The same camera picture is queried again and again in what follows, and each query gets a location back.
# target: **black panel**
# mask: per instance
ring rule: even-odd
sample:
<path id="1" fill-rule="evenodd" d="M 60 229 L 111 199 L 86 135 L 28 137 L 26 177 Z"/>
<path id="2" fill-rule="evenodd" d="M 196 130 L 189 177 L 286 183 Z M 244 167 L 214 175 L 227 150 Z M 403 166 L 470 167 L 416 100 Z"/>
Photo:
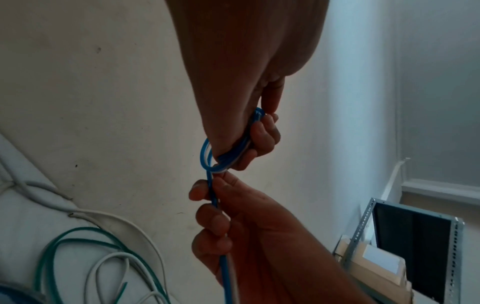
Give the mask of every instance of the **black panel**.
<path id="1" fill-rule="evenodd" d="M 377 245 L 405 259 L 413 289 L 443 303 L 451 221 L 377 203 Z"/>

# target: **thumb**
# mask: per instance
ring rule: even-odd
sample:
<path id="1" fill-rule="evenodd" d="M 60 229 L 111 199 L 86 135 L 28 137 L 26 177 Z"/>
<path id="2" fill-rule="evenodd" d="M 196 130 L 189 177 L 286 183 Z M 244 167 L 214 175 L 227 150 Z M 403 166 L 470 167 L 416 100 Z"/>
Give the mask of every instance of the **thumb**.
<path id="1" fill-rule="evenodd" d="M 241 190 L 220 177 L 213 179 L 212 186 L 222 206 L 233 213 L 242 213 L 260 228 L 278 230 L 297 222 L 288 210 L 268 196 L 260 195 L 261 192 Z"/>

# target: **blue wire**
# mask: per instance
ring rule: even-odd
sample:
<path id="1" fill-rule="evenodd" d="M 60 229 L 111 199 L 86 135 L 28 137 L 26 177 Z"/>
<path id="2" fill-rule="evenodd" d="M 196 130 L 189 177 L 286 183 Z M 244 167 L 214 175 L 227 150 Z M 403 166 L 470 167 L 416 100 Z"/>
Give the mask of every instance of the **blue wire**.
<path id="1" fill-rule="evenodd" d="M 249 147 L 251 139 L 250 139 L 250 127 L 254 122 L 259 121 L 263 116 L 265 116 L 265 112 L 260 109 L 256 108 L 255 112 L 250 118 L 248 123 L 247 130 L 244 133 L 244 136 L 240 140 L 240 143 L 233 147 L 230 151 L 225 154 L 222 154 L 218 157 L 218 164 L 212 166 L 212 151 L 210 150 L 208 156 L 205 157 L 207 149 L 210 145 L 209 139 L 205 139 L 203 146 L 200 150 L 200 164 L 206 170 L 206 179 L 208 182 L 208 191 L 210 194 L 211 203 L 215 208 L 218 208 L 218 199 L 215 195 L 214 190 L 212 189 L 212 181 L 213 181 L 213 174 L 215 173 L 222 173 L 228 170 L 235 162 L 241 157 L 244 151 Z M 230 274 L 229 274 L 229 265 L 227 261 L 227 256 L 222 255 L 220 256 L 220 269 L 221 269 L 221 278 L 223 282 L 223 291 L 225 294 L 225 303 L 226 304 L 233 304 L 233 297 L 232 297 L 232 283 L 230 282 Z"/>

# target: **metal frame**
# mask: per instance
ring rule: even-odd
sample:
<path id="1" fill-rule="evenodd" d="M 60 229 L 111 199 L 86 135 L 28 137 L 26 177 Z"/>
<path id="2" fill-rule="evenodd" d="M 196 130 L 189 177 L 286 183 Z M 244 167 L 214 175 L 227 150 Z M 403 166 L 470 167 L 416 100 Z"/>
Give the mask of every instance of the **metal frame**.
<path id="1" fill-rule="evenodd" d="M 448 304 L 460 304 L 460 291 L 461 291 L 461 277 L 462 277 L 462 241 L 463 241 L 463 229 L 465 222 L 458 217 L 441 214 L 437 212 L 432 212 L 428 210 L 423 210 L 415 207 L 393 204 L 380 199 L 372 198 L 368 203 L 368 206 L 363 213 L 363 216 L 360 219 L 353 237 L 350 240 L 343 258 L 340 261 L 341 266 L 348 271 L 350 264 L 352 262 L 352 256 L 355 254 L 357 245 L 360 242 L 360 239 L 364 233 L 365 226 L 367 225 L 370 216 L 376 206 L 376 204 L 385 204 L 395 208 L 405 209 L 412 212 L 418 212 L 434 217 L 439 217 L 443 219 L 450 220 L 450 240 L 448 242 L 448 258 L 447 258 L 447 268 L 446 268 L 446 280 L 445 280 L 445 296 L 444 303 Z M 393 303 L 390 299 L 387 299 L 385 296 L 379 294 L 375 290 L 369 288 L 361 282 L 358 282 L 360 287 L 370 296 L 379 300 L 382 303 L 390 304 Z"/>

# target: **white label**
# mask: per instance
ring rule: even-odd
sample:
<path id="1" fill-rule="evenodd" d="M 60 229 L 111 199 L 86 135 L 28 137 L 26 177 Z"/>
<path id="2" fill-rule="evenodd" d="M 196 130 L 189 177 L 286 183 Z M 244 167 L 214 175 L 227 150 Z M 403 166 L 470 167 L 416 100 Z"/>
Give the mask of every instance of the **white label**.
<path id="1" fill-rule="evenodd" d="M 394 274 L 397 274 L 399 271 L 400 258 L 378 248 L 367 246 L 363 253 L 363 258 Z"/>

